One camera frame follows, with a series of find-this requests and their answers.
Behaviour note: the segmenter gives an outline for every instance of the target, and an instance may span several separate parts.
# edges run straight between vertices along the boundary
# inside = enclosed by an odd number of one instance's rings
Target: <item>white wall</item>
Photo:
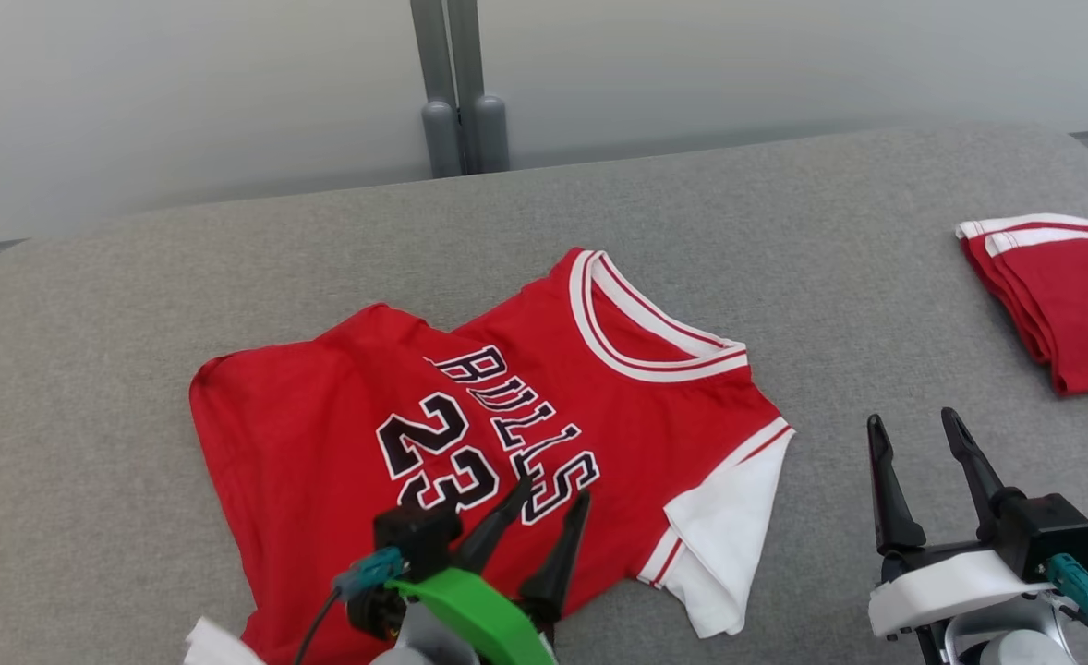
[[[480,1],[514,168],[932,119],[1088,132],[1088,0]]]
[[[0,241],[430,176],[408,3],[0,0]]]
[[[1088,0],[480,0],[531,168],[898,125],[1088,131]],[[0,241],[429,177],[404,0],[0,0]]]

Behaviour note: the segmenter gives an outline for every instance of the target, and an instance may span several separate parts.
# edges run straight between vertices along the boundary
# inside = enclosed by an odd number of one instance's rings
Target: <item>jersey sleeve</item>
[[[703,483],[667,502],[667,533],[639,576],[679,598],[701,638],[735,635],[745,625],[781,460],[794,430],[778,419],[759,434],[765,441],[739,447],[742,459],[726,460]]]

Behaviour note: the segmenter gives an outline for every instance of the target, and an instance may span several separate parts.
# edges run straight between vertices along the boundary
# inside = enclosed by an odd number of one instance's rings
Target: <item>teal connector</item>
[[[1088,611],[1088,572],[1067,554],[1055,554],[1046,563],[1046,577],[1061,593]]]
[[[381,587],[405,571],[405,559],[399,549],[385,546],[356,561],[346,572],[334,578],[333,588],[339,590],[343,601],[349,601],[371,587]]]
[[[1065,598],[1076,603],[1080,621],[1088,626],[1088,571],[1073,556],[1058,554],[1043,565],[1043,574]]]

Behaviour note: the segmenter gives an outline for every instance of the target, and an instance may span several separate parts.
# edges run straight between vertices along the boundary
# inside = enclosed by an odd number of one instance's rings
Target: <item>basketball jersey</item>
[[[583,249],[454,332],[378,304],[314,340],[211,359],[190,403],[257,602],[243,639],[270,664],[374,549],[372,517],[450,502],[469,531],[523,476],[532,497],[482,574],[502,593],[588,489],[566,614],[636,577],[680,598],[701,636],[739,631],[793,434],[745,345],[671,320]],[[308,658],[383,648],[333,612]]]

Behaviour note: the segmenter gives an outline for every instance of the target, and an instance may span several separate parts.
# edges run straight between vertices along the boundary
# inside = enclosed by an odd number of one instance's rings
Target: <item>white sleeve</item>
[[[184,665],[265,665],[246,644],[207,616],[186,636]]]
[[[681,544],[655,586],[683,602],[696,635],[737,635],[745,626],[750,586],[778,490],[778,472],[794,430],[734,467],[667,504]]]

